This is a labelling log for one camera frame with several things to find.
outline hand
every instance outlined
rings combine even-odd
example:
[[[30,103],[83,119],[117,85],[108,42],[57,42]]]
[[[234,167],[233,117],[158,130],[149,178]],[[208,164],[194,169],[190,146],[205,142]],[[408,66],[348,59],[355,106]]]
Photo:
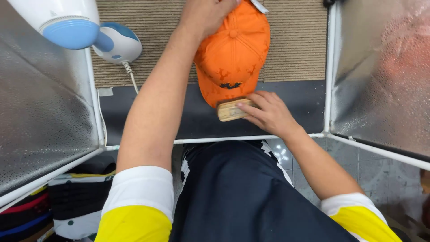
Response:
[[[215,33],[224,18],[235,9],[241,0],[187,0],[178,26],[196,34],[201,42]]]
[[[244,119],[257,125],[260,129],[274,134],[284,141],[297,132],[304,131],[276,93],[256,91],[249,94],[247,98],[255,102],[261,110],[241,102],[237,104],[237,107],[250,115]]]

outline forearm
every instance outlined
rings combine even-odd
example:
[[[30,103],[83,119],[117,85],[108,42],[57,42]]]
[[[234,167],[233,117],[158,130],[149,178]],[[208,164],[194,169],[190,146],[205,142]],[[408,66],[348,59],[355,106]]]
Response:
[[[303,175],[319,199],[353,192],[363,193],[358,183],[303,128],[283,139]]]
[[[173,141],[199,44],[199,37],[184,27],[172,33],[127,116],[118,154],[118,172],[141,165],[171,170]]]

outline yellow fabric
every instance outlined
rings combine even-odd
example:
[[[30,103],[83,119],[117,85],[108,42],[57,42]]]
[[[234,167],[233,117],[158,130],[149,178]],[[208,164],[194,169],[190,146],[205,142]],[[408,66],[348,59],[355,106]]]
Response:
[[[95,242],[167,242],[171,230],[172,224],[160,210],[131,205],[101,217]]]
[[[108,177],[108,176],[112,176],[115,175],[115,171],[112,171],[109,174],[105,174],[105,175],[100,175],[100,174],[77,174],[77,173],[70,173],[69,175],[71,176],[71,178],[84,178],[84,177]]]
[[[48,185],[44,185],[43,187],[37,189],[36,191],[34,191],[32,194],[30,194],[30,196],[34,196],[38,193],[40,193],[41,191],[45,190],[48,187]]]
[[[402,242],[376,214],[362,206],[340,208],[330,216],[344,229],[369,242]]]

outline cap brim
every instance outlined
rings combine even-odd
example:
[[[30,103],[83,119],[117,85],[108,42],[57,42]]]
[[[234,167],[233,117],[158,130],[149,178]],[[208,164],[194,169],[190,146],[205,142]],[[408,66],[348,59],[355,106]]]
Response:
[[[205,101],[216,108],[217,103],[227,99],[246,96],[253,93],[257,87],[259,71],[256,71],[246,82],[243,82],[239,87],[227,89],[217,86],[213,83],[206,74],[196,65],[197,78],[199,81],[200,92]]]

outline beige carpet mat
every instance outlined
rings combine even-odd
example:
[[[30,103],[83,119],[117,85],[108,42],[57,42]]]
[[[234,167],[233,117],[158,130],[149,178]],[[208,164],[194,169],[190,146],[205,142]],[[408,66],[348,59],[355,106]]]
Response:
[[[271,43],[260,81],[324,80],[327,10],[323,0],[260,0],[270,11]],[[131,64],[142,85],[157,63],[179,21],[185,0],[97,0],[100,21],[132,29],[143,45]],[[132,86],[122,65],[110,64],[92,52],[96,87]],[[190,83],[197,82],[193,65]]]

